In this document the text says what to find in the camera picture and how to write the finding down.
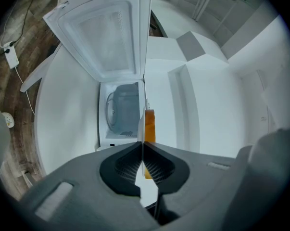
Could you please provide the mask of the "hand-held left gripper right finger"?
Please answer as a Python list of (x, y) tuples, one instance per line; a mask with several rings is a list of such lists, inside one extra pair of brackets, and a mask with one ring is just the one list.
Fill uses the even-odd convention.
[(158, 231), (244, 231), (241, 197), (249, 146), (235, 158), (144, 143), (143, 161), (158, 187)]

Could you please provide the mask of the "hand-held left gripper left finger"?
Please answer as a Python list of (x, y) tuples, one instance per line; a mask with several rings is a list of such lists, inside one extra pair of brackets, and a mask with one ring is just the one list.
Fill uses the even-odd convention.
[(140, 203), (135, 184), (140, 142), (76, 157), (22, 197), (33, 231), (152, 231), (159, 223)]

